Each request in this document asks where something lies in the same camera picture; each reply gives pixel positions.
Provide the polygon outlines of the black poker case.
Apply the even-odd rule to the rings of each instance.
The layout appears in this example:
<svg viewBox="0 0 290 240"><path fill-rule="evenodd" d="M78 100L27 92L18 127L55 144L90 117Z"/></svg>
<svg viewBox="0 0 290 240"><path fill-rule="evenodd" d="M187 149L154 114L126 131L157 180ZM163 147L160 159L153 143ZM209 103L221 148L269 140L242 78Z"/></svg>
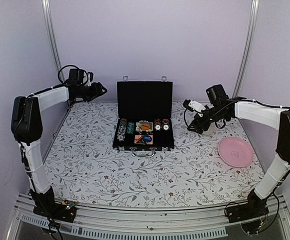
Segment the black poker case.
<svg viewBox="0 0 290 240"><path fill-rule="evenodd" d="M157 151L171 151L175 147L173 136L173 123L171 120L173 98L173 83L171 81L119 81L117 82L117 107L118 122L112 147L117 150L149 151L152 157ZM118 126L121 119L127 122L137 123L148 121L153 123L153 131L134 131L134 134L126 132L125 140L117 139ZM154 120L169 119L170 129L160 131L154 129ZM153 137L152 145L135 144L135 135L150 135Z"/></svg>

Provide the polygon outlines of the black triangular token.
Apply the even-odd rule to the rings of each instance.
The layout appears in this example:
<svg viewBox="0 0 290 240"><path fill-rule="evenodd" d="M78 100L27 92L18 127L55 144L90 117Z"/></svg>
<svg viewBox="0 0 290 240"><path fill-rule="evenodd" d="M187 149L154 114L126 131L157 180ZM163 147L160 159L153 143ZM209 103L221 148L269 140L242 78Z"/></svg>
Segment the black triangular token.
<svg viewBox="0 0 290 240"><path fill-rule="evenodd" d="M135 138L134 138L134 143L135 144L144 145L145 142L143 140L143 136L142 135L136 135Z"/></svg>

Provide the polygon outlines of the blue card deck box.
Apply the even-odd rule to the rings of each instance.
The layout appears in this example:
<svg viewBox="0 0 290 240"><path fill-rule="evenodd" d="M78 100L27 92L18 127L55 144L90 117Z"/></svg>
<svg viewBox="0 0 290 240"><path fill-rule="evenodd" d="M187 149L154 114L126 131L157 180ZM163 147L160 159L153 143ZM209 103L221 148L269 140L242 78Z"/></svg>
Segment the blue card deck box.
<svg viewBox="0 0 290 240"><path fill-rule="evenodd" d="M153 131L153 123L148 121L139 121L136 123L135 130L137 132L152 132Z"/></svg>

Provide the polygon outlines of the red card deck box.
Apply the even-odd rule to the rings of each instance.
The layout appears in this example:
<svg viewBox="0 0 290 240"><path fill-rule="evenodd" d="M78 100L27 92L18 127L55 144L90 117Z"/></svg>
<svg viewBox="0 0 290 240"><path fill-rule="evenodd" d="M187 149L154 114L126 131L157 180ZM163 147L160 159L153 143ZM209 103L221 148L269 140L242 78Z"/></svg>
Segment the red card deck box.
<svg viewBox="0 0 290 240"><path fill-rule="evenodd" d="M151 135L135 135L134 143L138 145L152 145L153 137Z"/></svg>

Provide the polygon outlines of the blue round button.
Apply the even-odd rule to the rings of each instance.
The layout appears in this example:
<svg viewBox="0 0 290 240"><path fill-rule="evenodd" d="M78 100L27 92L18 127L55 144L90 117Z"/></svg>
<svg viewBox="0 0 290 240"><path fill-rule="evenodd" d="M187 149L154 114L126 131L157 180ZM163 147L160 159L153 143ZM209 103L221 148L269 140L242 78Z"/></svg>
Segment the blue round button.
<svg viewBox="0 0 290 240"><path fill-rule="evenodd" d="M143 140L147 145L153 144L153 137L151 135L144 135Z"/></svg>

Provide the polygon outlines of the orange round button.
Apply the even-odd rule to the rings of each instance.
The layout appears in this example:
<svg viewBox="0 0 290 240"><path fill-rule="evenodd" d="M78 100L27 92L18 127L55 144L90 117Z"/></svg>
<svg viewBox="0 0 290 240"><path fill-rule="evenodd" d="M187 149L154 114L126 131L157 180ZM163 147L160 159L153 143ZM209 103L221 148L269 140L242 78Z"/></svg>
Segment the orange round button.
<svg viewBox="0 0 290 240"><path fill-rule="evenodd" d="M152 130L153 129L153 123L152 122L144 122L142 125L141 125L141 128L143 130Z"/></svg>

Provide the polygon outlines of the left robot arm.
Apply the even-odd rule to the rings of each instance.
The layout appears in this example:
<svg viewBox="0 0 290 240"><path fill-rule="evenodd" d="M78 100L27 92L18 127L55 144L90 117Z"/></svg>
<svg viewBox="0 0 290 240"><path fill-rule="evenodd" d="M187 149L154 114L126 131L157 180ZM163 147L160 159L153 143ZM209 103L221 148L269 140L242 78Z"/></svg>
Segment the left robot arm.
<svg viewBox="0 0 290 240"><path fill-rule="evenodd" d="M107 92L108 90L99 82L91 85L59 84L14 99L11 132L18 143L33 198L42 200L39 207L48 217L55 217L59 213L59 206L52 201L54 192L43 168L40 141L43 132L41 114L57 104L65 102L73 104L77 99L90 102Z"/></svg>

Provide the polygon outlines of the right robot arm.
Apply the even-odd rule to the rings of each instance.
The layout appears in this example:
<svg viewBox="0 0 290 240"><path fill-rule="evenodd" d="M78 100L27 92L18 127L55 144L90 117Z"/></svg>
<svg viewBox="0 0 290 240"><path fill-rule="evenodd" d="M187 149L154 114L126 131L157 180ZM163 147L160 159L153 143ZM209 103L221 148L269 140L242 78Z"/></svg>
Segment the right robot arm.
<svg viewBox="0 0 290 240"><path fill-rule="evenodd" d="M207 107L195 100L185 100L185 109L196 113L187 129L198 134L207 132L219 121L238 119L246 131L265 175L252 193L256 198L268 198L290 172L290 106L270 105L255 99L235 97L216 101Z"/></svg>

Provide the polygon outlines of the cream ceramic mug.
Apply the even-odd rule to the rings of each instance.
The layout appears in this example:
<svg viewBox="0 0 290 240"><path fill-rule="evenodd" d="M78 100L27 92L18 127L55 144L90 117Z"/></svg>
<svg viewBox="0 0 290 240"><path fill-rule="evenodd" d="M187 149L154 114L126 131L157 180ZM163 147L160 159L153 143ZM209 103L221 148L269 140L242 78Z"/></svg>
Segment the cream ceramic mug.
<svg viewBox="0 0 290 240"><path fill-rule="evenodd" d="M214 130L215 130L215 125L211 124L207 131L203 131L202 135L209 136L214 132Z"/></svg>

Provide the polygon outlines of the white black chip stack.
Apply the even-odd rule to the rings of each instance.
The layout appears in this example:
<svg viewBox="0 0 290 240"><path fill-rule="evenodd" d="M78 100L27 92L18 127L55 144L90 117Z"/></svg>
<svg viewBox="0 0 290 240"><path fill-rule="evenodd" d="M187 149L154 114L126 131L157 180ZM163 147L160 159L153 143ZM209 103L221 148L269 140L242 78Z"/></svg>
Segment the white black chip stack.
<svg viewBox="0 0 290 240"><path fill-rule="evenodd" d="M117 139L120 142L125 140L127 124L128 124L127 119L122 118L120 120L120 123L119 123L119 126L118 126L118 131L117 131Z"/></svg>

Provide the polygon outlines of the floral tablecloth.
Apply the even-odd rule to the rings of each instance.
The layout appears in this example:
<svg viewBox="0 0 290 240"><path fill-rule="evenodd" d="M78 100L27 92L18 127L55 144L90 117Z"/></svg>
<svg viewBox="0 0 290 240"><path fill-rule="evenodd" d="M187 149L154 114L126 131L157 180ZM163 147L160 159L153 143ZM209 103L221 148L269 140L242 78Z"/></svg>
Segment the floral tablecloth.
<svg viewBox="0 0 290 240"><path fill-rule="evenodd" d="M153 157L116 150L117 104L75 104L47 154L43 169L59 200L132 208L178 208L244 200L263 178L257 158L244 168L225 164L218 143L247 140L237 119L211 135L189 132L193 118L172 105L175 148Z"/></svg>

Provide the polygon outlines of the left aluminium frame post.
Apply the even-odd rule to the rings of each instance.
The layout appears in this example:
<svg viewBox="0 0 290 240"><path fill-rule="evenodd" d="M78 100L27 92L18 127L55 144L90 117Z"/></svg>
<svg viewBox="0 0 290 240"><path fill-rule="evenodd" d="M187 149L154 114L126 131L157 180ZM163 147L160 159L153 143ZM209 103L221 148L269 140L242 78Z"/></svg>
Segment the left aluminium frame post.
<svg viewBox="0 0 290 240"><path fill-rule="evenodd" d="M45 23L46 32L47 32L47 41L50 46L52 60L53 60L55 69L58 72L63 67L63 65L61 64L59 49L57 45L57 39L56 39L55 28L53 24L50 3L51 3L50 0L41 0L43 19Z"/></svg>

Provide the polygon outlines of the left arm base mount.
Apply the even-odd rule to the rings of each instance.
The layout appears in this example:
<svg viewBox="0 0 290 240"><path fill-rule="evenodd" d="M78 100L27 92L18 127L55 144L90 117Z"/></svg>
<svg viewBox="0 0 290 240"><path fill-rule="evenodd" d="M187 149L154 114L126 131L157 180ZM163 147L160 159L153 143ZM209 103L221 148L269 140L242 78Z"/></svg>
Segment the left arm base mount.
<svg viewBox="0 0 290 240"><path fill-rule="evenodd" d="M63 222L73 223L77 208L75 206L68 207L62 203L55 203L54 201L44 201L36 199L33 212L37 215L47 217L50 220L59 220Z"/></svg>

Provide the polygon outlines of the front aluminium rail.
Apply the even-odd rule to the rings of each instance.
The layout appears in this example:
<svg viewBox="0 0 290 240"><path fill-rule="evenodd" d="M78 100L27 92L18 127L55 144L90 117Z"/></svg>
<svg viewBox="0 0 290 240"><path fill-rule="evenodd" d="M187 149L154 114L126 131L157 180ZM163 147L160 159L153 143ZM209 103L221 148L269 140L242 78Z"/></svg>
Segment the front aluminium rail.
<svg viewBox="0 0 290 240"><path fill-rule="evenodd" d="M34 201L19 194L8 223L7 240L290 240L290 212L282 195L267 201L269 213L230 222L222 203L177 208L132 208L77 204L73 222L57 227L33 212Z"/></svg>

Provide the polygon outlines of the right aluminium frame post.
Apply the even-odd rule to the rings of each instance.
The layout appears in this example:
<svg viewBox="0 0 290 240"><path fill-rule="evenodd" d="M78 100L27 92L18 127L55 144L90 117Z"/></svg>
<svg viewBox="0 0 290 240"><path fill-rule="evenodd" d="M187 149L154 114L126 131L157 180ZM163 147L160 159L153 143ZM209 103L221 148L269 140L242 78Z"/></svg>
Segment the right aluminium frame post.
<svg viewBox="0 0 290 240"><path fill-rule="evenodd" d="M249 14L249 22L248 22L248 28L247 28L247 35L245 40L245 45L243 49L243 55L240 63L240 67L238 70L238 75L236 79L236 83L234 86L232 97L237 97L240 93L240 90L243 85L244 75L247 69L247 64L249 60L249 55L251 52L252 47L252 41L257 25L257 18L258 18L258 11L259 11L259 0L252 0L251 1L251 9Z"/></svg>

